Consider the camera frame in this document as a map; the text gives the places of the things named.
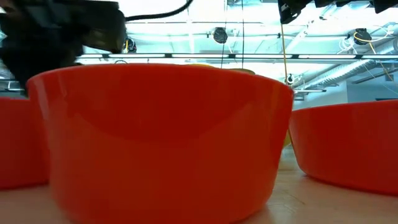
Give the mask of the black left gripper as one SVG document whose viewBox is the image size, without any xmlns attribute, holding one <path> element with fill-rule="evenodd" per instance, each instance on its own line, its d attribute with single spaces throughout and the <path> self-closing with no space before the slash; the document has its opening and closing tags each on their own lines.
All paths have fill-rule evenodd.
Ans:
<svg viewBox="0 0 398 224">
<path fill-rule="evenodd" d="M 1 14 L 1 60 L 20 86 L 58 68 L 78 65 L 83 46 L 123 51 L 124 14 L 114 1 L 11 1 Z"/>
</svg>

